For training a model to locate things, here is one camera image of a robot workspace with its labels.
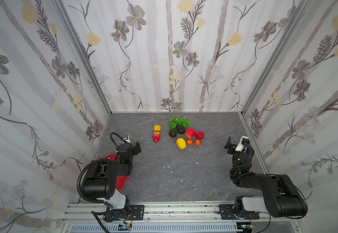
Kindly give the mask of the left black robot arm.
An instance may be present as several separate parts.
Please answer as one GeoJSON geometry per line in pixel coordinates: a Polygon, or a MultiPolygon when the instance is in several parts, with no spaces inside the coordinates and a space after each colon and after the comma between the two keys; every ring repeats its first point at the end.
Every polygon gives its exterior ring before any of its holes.
{"type": "Polygon", "coordinates": [[[92,211],[97,219],[102,218],[105,222],[143,220],[144,206],[132,205],[120,192],[133,170],[133,158],[139,153],[138,142],[125,142],[118,146],[114,157],[93,160],[81,171],[76,184],[79,196],[107,208],[103,212],[92,211]]]}

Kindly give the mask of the red apple fruit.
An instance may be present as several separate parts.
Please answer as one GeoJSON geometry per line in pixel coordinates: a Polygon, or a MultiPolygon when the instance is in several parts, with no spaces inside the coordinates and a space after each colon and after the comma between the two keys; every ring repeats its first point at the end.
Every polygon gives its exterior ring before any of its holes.
{"type": "Polygon", "coordinates": [[[192,129],[192,128],[188,128],[186,131],[185,131],[185,136],[187,138],[193,138],[195,136],[195,130],[192,129]]]}

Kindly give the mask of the red flower-shaped fruit bowl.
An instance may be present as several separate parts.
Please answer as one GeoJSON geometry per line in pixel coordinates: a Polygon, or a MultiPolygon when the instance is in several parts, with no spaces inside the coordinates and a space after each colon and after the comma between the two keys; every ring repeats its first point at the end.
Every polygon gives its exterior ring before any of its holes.
{"type": "MultiPolygon", "coordinates": [[[[100,159],[109,159],[109,160],[114,160],[116,159],[116,154],[110,154],[107,157],[102,157],[100,159]]],[[[122,176],[120,175],[120,171],[118,170],[118,174],[117,174],[117,179],[116,179],[116,189],[118,191],[121,191],[125,185],[126,180],[129,178],[129,176],[122,176]]]]}

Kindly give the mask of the dark red pomegranate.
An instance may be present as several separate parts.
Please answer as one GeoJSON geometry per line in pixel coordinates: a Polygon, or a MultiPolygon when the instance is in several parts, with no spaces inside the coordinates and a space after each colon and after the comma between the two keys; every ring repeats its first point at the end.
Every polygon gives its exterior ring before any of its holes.
{"type": "Polygon", "coordinates": [[[195,137],[197,140],[203,140],[205,137],[205,133],[201,131],[196,131],[195,132],[195,137]]]}

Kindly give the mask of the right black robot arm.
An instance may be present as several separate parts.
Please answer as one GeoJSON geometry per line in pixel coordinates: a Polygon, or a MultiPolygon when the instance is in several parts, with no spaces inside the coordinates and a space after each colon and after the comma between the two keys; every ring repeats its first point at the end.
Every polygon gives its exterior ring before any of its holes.
{"type": "Polygon", "coordinates": [[[232,155],[230,179],[233,184],[262,192],[261,197],[238,196],[234,205],[237,216],[252,212],[266,213],[275,218],[299,219],[306,216],[307,201],[289,176],[259,174],[250,170],[255,151],[248,137],[241,137],[237,144],[233,144],[231,137],[228,137],[224,148],[232,155]]]}

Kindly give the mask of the yellow lemon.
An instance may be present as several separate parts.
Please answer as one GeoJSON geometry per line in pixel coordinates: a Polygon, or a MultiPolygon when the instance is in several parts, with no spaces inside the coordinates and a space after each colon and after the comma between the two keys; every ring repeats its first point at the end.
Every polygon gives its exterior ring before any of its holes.
{"type": "Polygon", "coordinates": [[[176,145],[179,149],[184,150],[186,148],[186,141],[183,138],[178,138],[176,140],[176,145]]]}

